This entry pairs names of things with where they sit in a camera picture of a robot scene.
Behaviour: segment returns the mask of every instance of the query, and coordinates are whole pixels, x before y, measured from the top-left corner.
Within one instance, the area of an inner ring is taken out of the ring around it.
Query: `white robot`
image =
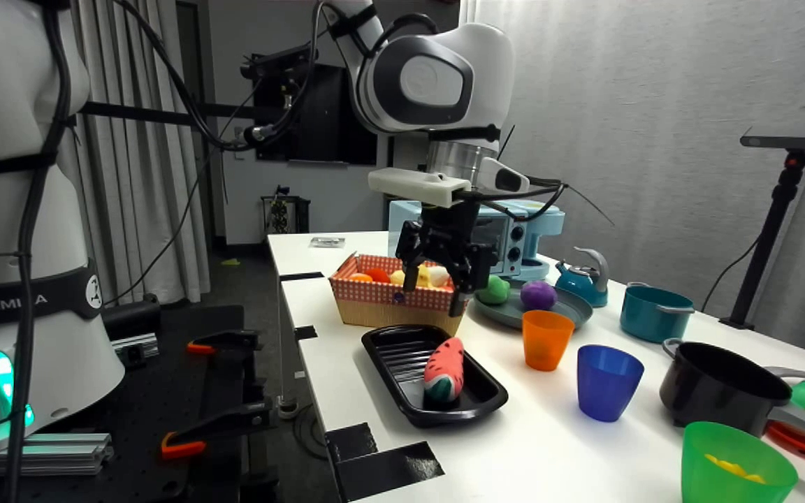
[[[29,261],[36,318],[26,436],[85,412],[124,380],[97,315],[97,283],[77,191],[53,160],[39,156],[57,127],[60,97],[61,111],[77,116],[91,96],[71,11],[44,16],[42,5],[53,2],[0,0],[0,450],[11,430],[16,383],[14,348],[26,289],[14,253],[35,180],[29,165],[51,165],[51,170],[44,170]],[[437,149],[427,174],[376,170],[371,188],[430,204],[425,226],[408,229],[401,257],[408,269],[427,257],[440,261],[459,289],[473,294],[487,283],[492,248],[466,243],[478,201],[462,195],[482,185],[525,188],[521,174],[492,156],[511,100],[514,67],[506,37],[487,26],[462,26],[447,35],[390,39],[370,0],[321,0],[320,8],[327,8],[350,67],[360,120],[383,134],[427,131],[447,139]],[[61,96],[64,72],[44,21],[57,21],[71,96]]]
[[[91,82],[77,51],[71,11],[57,15],[71,70],[67,111],[77,116]],[[61,97],[42,8],[0,0],[0,450],[9,438],[16,394],[14,343],[23,313],[19,222],[35,170]],[[106,398],[124,380],[102,324],[97,281],[91,269],[82,206],[60,169],[44,174],[36,233],[32,240],[35,355],[26,436]]]

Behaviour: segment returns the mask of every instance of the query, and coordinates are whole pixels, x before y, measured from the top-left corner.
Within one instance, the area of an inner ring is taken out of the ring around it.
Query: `white wall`
[[[450,21],[450,8],[437,0],[385,0],[391,15],[437,11],[437,22]],[[275,54],[302,46],[310,37],[313,0],[211,0],[212,88],[219,103],[241,103],[253,89],[241,78],[244,56]],[[341,64],[331,37],[320,46],[324,64]],[[223,155],[223,223],[226,243],[262,243],[261,198],[276,185],[310,198],[310,229],[381,229],[383,195],[370,192],[366,169],[316,169],[289,162],[261,162],[258,155]]]

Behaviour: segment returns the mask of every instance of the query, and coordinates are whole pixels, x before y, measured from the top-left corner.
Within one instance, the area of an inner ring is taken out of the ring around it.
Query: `blue cup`
[[[619,423],[626,412],[647,367],[615,348],[578,349],[578,412],[599,423]]]

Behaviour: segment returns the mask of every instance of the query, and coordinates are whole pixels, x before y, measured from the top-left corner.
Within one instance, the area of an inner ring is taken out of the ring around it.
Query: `teal cup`
[[[643,341],[682,338],[694,303],[664,289],[629,285],[622,311],[622,329]]]

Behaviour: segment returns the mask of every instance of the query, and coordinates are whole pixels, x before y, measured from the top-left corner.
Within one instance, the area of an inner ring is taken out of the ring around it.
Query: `green cup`
[[[684,427],[682,503],[781,503],[793,487],[793,465],[759,436],[718,423]]]

